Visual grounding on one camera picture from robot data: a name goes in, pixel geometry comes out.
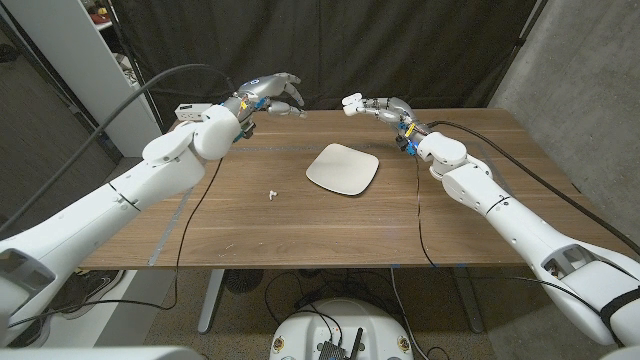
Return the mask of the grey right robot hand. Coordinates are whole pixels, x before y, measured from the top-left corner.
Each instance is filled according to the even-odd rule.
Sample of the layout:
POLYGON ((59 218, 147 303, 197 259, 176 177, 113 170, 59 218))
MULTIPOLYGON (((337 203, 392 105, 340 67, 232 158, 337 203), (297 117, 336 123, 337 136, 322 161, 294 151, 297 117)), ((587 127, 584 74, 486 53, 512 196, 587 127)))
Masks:
POLYGON ((417 119, 411 107, 396 97, 362 99, 356 112, 372 115, 386 123, 396 133, 397 147, 411 156, 417 154, 419 143, 431 132, 417 119))

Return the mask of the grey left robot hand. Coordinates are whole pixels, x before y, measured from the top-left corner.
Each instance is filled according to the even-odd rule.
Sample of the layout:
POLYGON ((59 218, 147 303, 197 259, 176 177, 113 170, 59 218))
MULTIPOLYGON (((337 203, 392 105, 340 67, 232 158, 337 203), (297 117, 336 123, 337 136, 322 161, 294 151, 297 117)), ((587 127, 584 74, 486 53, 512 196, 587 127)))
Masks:
POLYGON ((252 114, 265 110, 273 116, 298 116, 306 118, 307 113, 288 103, 276 101, 275 97, 283 93, 289 94, 300 106, 304 105, 304 99, 295 84, 299 84, 301 79, 296 75, 280 72, 272 75, 261 76, 242 84, 222 106, 229 109, 237 118, 240 124, 239 132, 234 136, 232 142, 240 138, 250 138, 255 124, 251 120, 252 114))

